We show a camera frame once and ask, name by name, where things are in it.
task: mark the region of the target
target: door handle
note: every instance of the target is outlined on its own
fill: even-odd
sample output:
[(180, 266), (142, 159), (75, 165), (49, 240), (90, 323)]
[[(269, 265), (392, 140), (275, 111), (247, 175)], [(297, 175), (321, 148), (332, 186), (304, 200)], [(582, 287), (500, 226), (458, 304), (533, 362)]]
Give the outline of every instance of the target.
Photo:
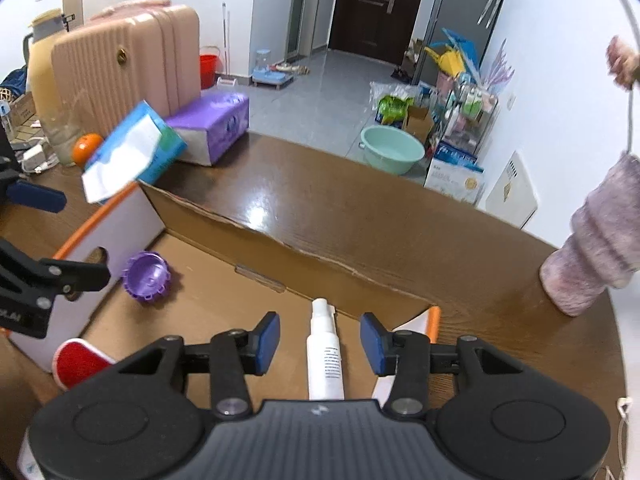
[(394, 11), (394, 4), (396, 0), (389, 0), (388, 6), (386, 6), (386, 13), (391, 14)]

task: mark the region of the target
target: refrigerator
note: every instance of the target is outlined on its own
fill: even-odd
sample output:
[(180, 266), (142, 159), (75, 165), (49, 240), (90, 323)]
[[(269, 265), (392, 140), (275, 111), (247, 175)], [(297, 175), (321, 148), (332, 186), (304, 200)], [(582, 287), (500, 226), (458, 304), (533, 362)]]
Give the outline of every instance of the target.
[[(478, 25), (478, 18), (487, 0), (435, 0), (427, 31), (424, 36), (424, 45), (430, 45), (438, 41), (447, 41), (443, 28), (448, 28), (473, 41), (478, 53), (478, 59), (482, 62), (491, 34), (494, 31), (495, 22), (500, 15), (500, 9), (489, 28), (486, 22), (494, 6), (492, 5), (487, 15)], [(416, 66), (413, 83), (424, 81), (430, 85), (436, 84), (438, 78), (438, 66), (423, 50), (420, 53)]]

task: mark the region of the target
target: orange trim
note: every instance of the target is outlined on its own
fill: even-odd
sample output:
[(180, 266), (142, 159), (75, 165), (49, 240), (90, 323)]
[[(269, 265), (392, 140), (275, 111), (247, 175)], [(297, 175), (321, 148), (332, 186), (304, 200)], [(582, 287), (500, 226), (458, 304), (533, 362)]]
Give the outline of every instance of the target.
[(429, 309), (429, 317), (427, 319), (427, 337), (432, 343), (438, 341), (438, 332), (440, 331), (440, 316), (442, 311), (439, 306), (432, 306)]
[(58, 249), (56, 254), (53, 255), (55, 260), (64, 260), (71, 254), (71, 252), (84, 240), (96, 226), (113, 211), (127, 196), (129, 196), (134, 190), (139, 189), (140, 186), (137, 182), (131, 182), (127, 184), (117, 195), (112, 196), (109, 201), (103, 205), (98, 211), (96, 211), (91, 218), (89, 218), (80, 228), (73, 233), (69, 239)]

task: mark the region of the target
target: blue gripper pad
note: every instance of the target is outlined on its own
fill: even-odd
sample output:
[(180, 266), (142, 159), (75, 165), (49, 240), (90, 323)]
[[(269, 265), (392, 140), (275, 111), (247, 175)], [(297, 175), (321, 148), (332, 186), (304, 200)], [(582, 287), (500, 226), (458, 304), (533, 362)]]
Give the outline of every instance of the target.
[(14, 204), (59, 213), (66, 206), (66, 196), (62, 191), (38, 186), (26, 180), (18, 180), (7, 187), (7, 198)]
[(267, 325), (267, 328), (262, 330), (260, 339), (258, 340), (258, 351), (256, 352), (255, 357), (256, 375), (263, 375), (267, 373), (279, 342), (280, 316), (276, 314)]
[(378, 376), (384, 373), (385, 354), (380, 334), (373, 326), (369, 316), (360, 316), (360, 344), (367, 355), (371, 370)]

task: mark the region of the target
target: purple bottle cap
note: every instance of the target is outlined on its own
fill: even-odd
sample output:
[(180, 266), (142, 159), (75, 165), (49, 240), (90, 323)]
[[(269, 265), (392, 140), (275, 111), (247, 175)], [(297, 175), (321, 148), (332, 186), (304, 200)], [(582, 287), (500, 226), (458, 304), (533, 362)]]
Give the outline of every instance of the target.
[(138, 301), (154, 301), (168, 292), (171, 273), (158, 253), (142, 251), (131, 257), (122, 273), (124, 289)]

